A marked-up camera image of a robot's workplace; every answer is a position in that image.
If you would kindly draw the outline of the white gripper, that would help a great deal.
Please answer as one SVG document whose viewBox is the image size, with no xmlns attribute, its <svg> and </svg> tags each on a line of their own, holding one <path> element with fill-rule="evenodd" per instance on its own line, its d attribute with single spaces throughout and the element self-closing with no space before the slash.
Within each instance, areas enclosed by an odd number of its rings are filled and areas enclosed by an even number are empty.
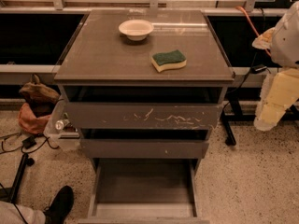
<svg viewBox="0 0 299 224">
<path fill-rule="evenodd" d="M 269 131 L 282 119 L 286 110 L 299 99 L 299 2 L 295 2 L 277 25 L 259 35 L 252 42 L 256 49 L 270 49 L 271 59 L 283 67 L 263 81 L 255 111 L 254 126 Z"/>
</svg>

